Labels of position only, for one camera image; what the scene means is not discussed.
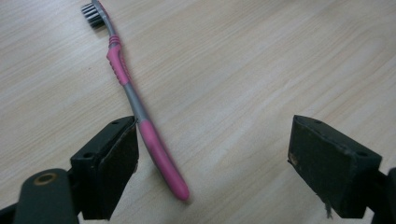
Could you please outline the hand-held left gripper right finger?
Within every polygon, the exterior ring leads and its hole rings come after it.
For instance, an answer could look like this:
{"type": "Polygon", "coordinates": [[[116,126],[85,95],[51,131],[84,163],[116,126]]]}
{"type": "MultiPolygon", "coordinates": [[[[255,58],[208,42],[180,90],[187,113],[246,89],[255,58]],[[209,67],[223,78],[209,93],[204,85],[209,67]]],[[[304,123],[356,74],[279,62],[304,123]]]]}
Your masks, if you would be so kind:
{"type": "Polygon", "coordinates": [[[289,163],[328,208],[342,218],[362,218],[370,177],[382,157],[328,124],[292,120],[289,163]]]}

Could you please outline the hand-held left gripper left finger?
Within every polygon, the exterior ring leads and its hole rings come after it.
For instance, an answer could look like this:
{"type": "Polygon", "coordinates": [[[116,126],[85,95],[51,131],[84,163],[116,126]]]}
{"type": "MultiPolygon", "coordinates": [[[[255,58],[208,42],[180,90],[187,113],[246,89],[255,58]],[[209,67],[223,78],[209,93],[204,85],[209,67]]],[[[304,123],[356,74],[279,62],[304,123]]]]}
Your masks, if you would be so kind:
{"type": "Polygon", "coordinates": [[[111,219],[138,160],[133,116],[108,123],[71,157],[74,199],[85,219],[111,219]]]}

